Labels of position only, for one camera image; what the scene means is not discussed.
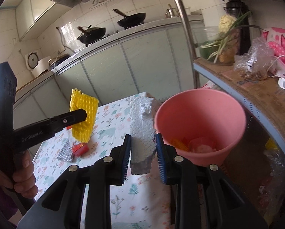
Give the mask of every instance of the shelf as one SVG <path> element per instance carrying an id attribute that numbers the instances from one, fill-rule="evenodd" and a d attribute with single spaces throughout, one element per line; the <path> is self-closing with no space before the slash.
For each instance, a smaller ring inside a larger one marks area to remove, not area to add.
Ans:
<path id="1" fill-rule="evenodd" d="M 214 65 L 201 58 L 193 68 L 246 107 L 285 154 L 285 90 L 277 78 L 249 81 L 238 76 L 233 66 Z"/>

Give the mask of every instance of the pan handle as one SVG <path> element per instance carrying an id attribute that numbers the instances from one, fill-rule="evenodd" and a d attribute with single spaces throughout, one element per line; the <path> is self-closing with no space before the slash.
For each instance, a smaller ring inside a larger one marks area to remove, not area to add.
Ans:
<path id="1" fill-rule="evenodd" d="M 122 13 L 120 10 L 118 10 L 118 9 L 116 9 L 116 8 L 113 9 L 113 11 L 114 11 L 115 13 L 117 13 L 117 14 L 123 16 L 123 17 L 128 17 L 127 15 L 125 15 L 124 13 Z"/>
<path id="2" fill-rule="evenodd" d="M 85 30 L 83 29 L 83 27 L 78 26 L 77 29 L 80 30 L 81 32 L 83 32 L 85 35 L 90 35 L 87 31 L 85 31 Z"/>

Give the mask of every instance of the pink bucket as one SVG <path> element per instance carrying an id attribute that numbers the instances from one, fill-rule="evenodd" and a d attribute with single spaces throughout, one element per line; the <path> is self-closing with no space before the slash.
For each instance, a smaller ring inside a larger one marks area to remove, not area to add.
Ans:
<path id="1" fill-rule="evenodd" d="M 220 166 L 241 140 L 246 116 L 230 95 L 212 89 L 192 89 L 168 99 L 157 111 L 154 127 L 162 133 L 165 144 L 199 138 L 215 142 L 214 152 L 193 153 L 178 148 L 176 151 L 196 165 Z"/>

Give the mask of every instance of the human hand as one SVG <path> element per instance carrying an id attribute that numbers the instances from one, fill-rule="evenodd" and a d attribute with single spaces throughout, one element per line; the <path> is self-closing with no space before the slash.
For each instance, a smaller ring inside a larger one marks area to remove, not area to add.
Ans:
<path id="1" fill-rule="evenodd" d="M 35 185 L 35 175 L 33 171 L 35 167 L 32 163 L 29 151 L 25 151 L 22 158 L 23 168 L 17 170 L 12 178 L 16 182 L 15 185 L 11 180 L 0 171 L 0 186 L 12 189 L 14 188 L 17 193 L 20 193 L 23 197 L 32 199 L 38 193 L 38 187 Z"/>

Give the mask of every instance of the metal shelf pole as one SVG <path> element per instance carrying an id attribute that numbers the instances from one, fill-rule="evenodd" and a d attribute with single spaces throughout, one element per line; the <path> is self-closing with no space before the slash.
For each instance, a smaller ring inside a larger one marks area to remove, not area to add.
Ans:
<path id="1" fill-rule="evenodd" d="M 196 60 L 196 52 L 195 52 L 195 46 L 194 46 L 194 40 L 193 40 L 193 35 L 189 23 L 188 16 L 185 11 L 184 4 L 182 0 L 175 0 L 176 6 L 179 10 L 180 16 L 181 16 L 181 21 L 185 30 L 185 36 L 186 36 L 186 41 L 189 49 L 189 55 L 190 55 L 190 61 L 191 61 L 191 68 L 192 68 L 192 74 L 193 74 L 193 83 L 194 83 L 194 88 L 198 89 L 200 88 L 200 80 L 199 80 L 199 74 L 197 71 L 194 70 L 193 68 L 193 61 Z"/>

